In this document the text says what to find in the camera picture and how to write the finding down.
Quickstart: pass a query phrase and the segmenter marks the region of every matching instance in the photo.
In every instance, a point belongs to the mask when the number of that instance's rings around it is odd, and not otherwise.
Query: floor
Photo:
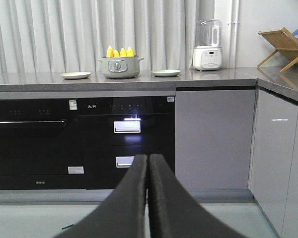
[[[277,237],[255,203],[201,205],[249,238]],[[52,238],[96,207],[95,204],[0,204],[0,238]],[[147,219],[145,222],[146,237],[149,237],[149,223]]]

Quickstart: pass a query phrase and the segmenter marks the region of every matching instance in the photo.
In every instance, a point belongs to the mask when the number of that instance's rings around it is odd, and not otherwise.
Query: black oven
[[[174,171],[174,96],[77,100],[87,189],[114,189],[136,154]]]
[[[0,190],[85,188],[75,100],[0,101]]]

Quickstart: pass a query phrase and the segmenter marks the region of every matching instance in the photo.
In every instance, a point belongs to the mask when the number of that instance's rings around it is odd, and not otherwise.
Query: gray countertop
[[[155,77],[150,71],[141,71],[131,79],[108,79],[101,72],[92,72],[87,79],[68,80],[55,73],[4,73],[0,74],[0,99],[21,92],[111,92],[111,91],[164,91],[183,87],[254,86],[298,101],[298,66],[286,73],[281,67],[222,68],[216,71],[183,70],[176,77]]]

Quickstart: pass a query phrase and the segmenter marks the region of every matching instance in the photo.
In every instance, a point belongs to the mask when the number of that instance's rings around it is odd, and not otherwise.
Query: steamer pot
[[[102,72],[108,78],[131,78],[140,73],[139,62],[143,57],[102,57]]]

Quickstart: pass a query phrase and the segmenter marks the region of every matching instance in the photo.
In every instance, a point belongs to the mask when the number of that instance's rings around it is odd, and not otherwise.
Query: drawer handle
[[[65,120],[0,121],[0,128],[59,128],[65,126]]]
[[[114,121],[114,133],[140,133],[140,121]]]
[[[129,168],[134,161],[134,156],[117,156],[116,168]]]

